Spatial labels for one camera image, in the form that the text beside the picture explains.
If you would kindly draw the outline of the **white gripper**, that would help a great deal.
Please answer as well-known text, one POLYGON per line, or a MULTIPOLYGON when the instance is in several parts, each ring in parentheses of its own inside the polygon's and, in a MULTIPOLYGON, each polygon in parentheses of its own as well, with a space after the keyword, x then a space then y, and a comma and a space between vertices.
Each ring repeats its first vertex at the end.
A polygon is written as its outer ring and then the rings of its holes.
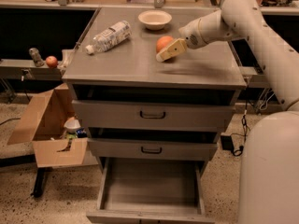
POLYGON ((227 41, 233 37, 232 29, 224 22, 221 11, 210 13, 204 17, 190 21, 178 29, 181 37, 174 39, 159 53, 156 60, 160 63, 189 49, 200 49, 216 41, 227 41))

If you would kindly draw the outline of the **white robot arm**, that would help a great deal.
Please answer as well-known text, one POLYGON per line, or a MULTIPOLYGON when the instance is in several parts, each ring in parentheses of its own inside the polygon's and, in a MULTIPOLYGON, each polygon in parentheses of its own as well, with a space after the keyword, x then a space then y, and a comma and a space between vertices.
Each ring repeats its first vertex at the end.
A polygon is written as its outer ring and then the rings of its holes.
POLYGON ((299 54, 264 20, 256 0, 224 0, 221 9, 179 29, 159 50, 164 62, 215 41, 248 43, 282 110, 261 119, 246 141, 237 224, 299 224, 299 54))

